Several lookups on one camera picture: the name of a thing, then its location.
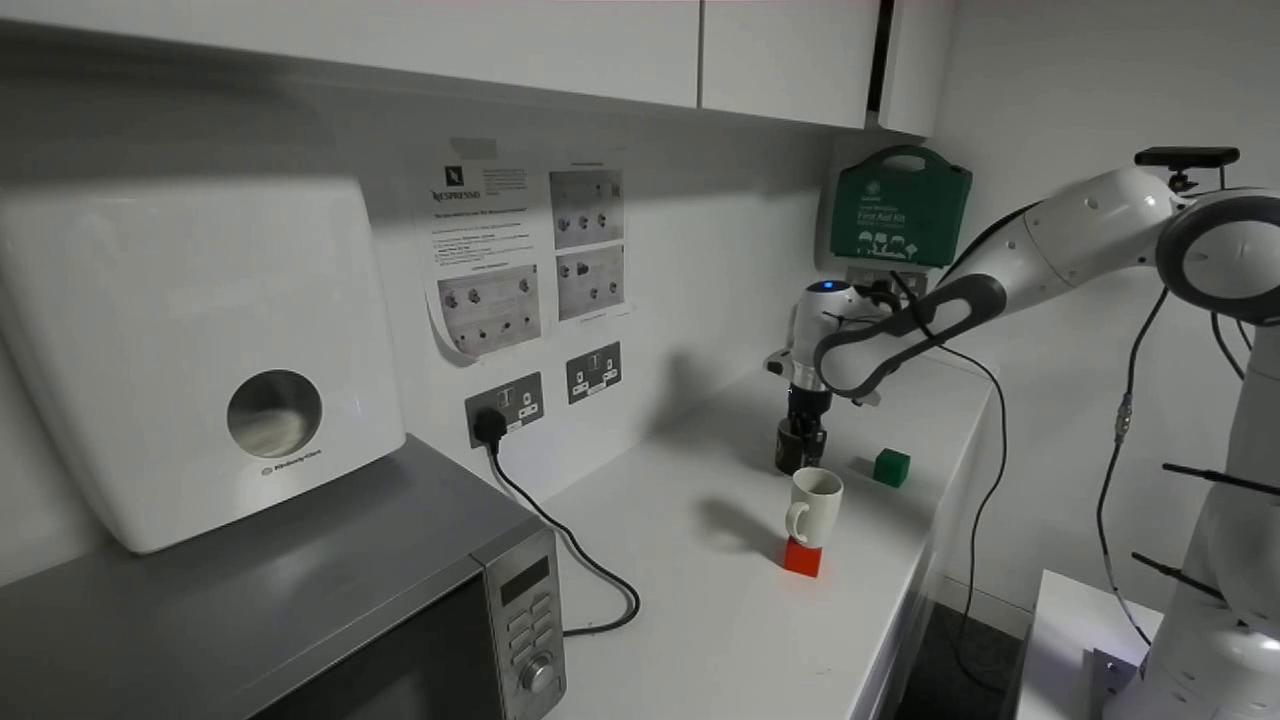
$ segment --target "microwave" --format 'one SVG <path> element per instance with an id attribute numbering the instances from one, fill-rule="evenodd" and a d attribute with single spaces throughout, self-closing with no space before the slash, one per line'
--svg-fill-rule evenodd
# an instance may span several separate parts
<path id="1" fill-rule="evenodd" d="M 552 529 L 421 439 L 0 588 L 3 720 L 541 720 L 565 687 Z"/>
<path id="2" fill-rule="evenodd" d="M 259 720 L 541 720 L 559 696 L 558 535 L 528 522 L 455 593 Z"/>

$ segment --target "black cable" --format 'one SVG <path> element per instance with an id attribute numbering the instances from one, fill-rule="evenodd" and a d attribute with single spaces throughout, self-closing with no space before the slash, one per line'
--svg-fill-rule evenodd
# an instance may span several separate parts
<path id="1" fill-rule="evenodd" d="M 1238 359 L 1238 353 L 1232 353 L 1232 344 L 1229 344 L 1229 334 L 1225 334 L 1225 316 L 1220 316 L 1220 313 L 1209 313 L 1209 327 L 1214 327 L 1217 347 L 1220 347 L 1225 359 L 1232 362 L 1232 370 L 1244 381 L 1244 367 L 1241 367 L 1241 359 Z"/>
<path id="2" fill-rule="evenodd" d="M 592 577 L 602 577 L 603 582 L 614 582 L 614 588 L 628 598 L 628 606 L 626 606 L 615 620 L 568 627 L 565 638 L 573 638 L 573 634 L 603 634 L 603 631 L 615 631 L 615 627 L 631 623 L 631 620 L 640 615 L 640 593 L 637 593 L 637 582 L 628 582 L 626 577 L 615 577 L 614 569 L 603 569 L 603 563 L 573 535 L 568 522 L 559 522 L 549 509 L 541 509 L 541 504 L 504 472 L 497 442 L 483 442 L 483 449 L 490 449 L 490 458 L 493 458 L 497 481 L 502 481 L 504 487 L 511 487 L 544 522 L 552 522 L 558 535 L 565 539 L 565 548 L 568 548 Z"/>
<path id="3" fill-rule="evenodd" d="M 1238 319 L 1238 333 L 1241 333 L 1244 347 L 1253 353 L 1253 334 L 1247 334 L 1244 319 Z"/>
<path id="4" fill-rule="evenodd" d="M 967 659 L 963 659 L 963 631 L 967 631 L 967 623 L 972 623 L 972 593 L 977 593 L 977 577 L 981 577 L 981 548 L 977 548 L 977 545 L 981 545 L 981 530 L 984 530 L 989 504 L 991 504 L 995 493 L 1004 487 L 1004 472 L 1008 472 L 1008 394 L 1004 394 L 1000 377 L 995 377 L 984 359 L 942 344 L 942 340 L 934 334 L 928 319 L 923 319 L 920 307 L 915 307 L 914 284 L 903 284 L 896 273 L 887 273 L 887 275 L 893 275 L 893 284 L 910 297 L 910 313 L 914 313 L 920 334 L 923 334 L 934 347 L 942 347 L 942 353 L 972 362 L 977 370 L 984 370 L 989 382 L 991 382 L 991 390 L 995 390 L 995 408 L 1000 408 L 1000 462 L 995 462 L 995 481 L 989 482 L 989 493 L 981 496 L 981 504 L 977 504 L 977 510 L 972 510 L 972 519 L 967 519 L 967 569 L 963 569 L 961 631 L 951 631 L 950 638 L 951 638 L 951 659 L 957 659 L 961 676 L 963 676 L 967 683 L 991 690 L 991 696 L 1004 696 L 1000 683 L 991 683 L 991 679 L 984 679 L 977 666 L 967 666 Z"/>
<path id="5" fill-rule="evenodd" d="M 1143 340 L 1147 340 L 1147 333 L 1154 333 L 1164 300 L 1168 300 L 1168 287 L 1160 287 L 1147 319 L 1143 319 L 1139 333 L 1133 334 L 1133 347 L 1127 347 L 1127 359 L 1126 359 L 1126 390 L 1122 390 L 1122 402 L 1115 402 L 1115 439 L 1111 439 L 1111 456 L 1110 456 L 1110 467 L 1103 467 L 1103 482 L 1102 482 L 1097 504 L 1093 504 L 1093 529 L 1097 529 L 1097 548 L 1102 548 L 1102 557 L 1103 557 L 1110 588 L 1111 588 L 1126 620 L 1133 623 L 1133 631 L 1137 631 L 1143 645 L 1154 645 L 1154 634 L 1137 623 L 1137 615 L 1133 615 L 1133 606 L 1127 606 L 1127 598 L 1126 598 L 1126 593 L 1122 593 L 1115 563 L 1111 563 L 1110 496 L 1111 496 L 1115 467 L 1122 467 L 1122 450 L 1126 450 L 1127 423 L 1133 423 L 1137 357 L 1139 357 L 1139 347 L 1143 347 Z"/>

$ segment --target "white robotic arm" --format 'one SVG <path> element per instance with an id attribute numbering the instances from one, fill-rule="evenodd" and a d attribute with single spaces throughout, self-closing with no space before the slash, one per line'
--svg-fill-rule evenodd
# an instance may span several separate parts
<path id="1" fill-rule="evenodd" d="M 1143 679 L 1110 717 L 1280 717 L 1280 196 L 1195 196 L 1126 169 L 1074 185 L 1000 219 L 910 313 L 878 313 L 849 284 L 805 292 L 782 370 L 793 381 L 776 462 L 818 462 L 833 394 L 867 401 L 914 357 L 995 316 L 1034 307 L 1103 273 L 1154 260 L 1160 281 L 1209 313 L 1260 327 L 1232 426 Z"/>
<path id="2" fill-rule="evenodd" d="M 808 284 L 772 367 L 793 382 L 776 467 L 824 456 L 833 394 L 863 402 L 914 357 L 1154 252 L 1180 198 L 1127 169 L 1057 192 L 1000 222 L 914 313 L 883 316 L 845 281 Z"/>
<path id="3" fill-rule="evenodd" d="M 812 353 L 818 377 L 829 377 L 835 394 L 863 401 L 883 377 L 934 344 L 944 344 L 995 316 L 1044 302 L 1103 273 L 1133 269 L 1157 246 L 1160 227 L 1178 210 L 1180 198 L 1164 186 L 1164 179 L 1139 169 L 1074 185 L 984 230 L 977 252 L 967 252 L 914 313 L 829 333 Z M 893 334 L 902 347 L 893 353 L 893 344 L 881 340 L 881 353 L 893 357 L 878 357 L 872 362 L 851 359 L 842 367 L 842 347 L 858 347 L 878 334 Z"/>

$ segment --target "cabinet door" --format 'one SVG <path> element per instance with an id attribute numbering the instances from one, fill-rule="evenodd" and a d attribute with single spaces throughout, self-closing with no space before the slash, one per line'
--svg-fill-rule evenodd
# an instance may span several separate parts
<path id="1" fill-rule="evenodd" d="M 0 20 L 695 102 L 702 0 L 3 0 Z"/>
<path id="2" fill-rule="evenodd" d="M 717 112 L 863 128 L 881 0 L 704 0 Z"/>
<path id="3" fill-rule="evenodd" d="M 951 68 L 961 0 L 896 0 L 881 85 L 881 128 L 928 136 Z"/>

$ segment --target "white cup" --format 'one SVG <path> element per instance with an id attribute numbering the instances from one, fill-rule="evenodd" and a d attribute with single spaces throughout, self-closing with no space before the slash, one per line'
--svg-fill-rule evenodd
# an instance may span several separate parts
<path id="1" fill-rule="evenodd" d="M 845 481 L 829 467 L 793 472 L 787 535 L 824 548 L 842 519 Z"/>

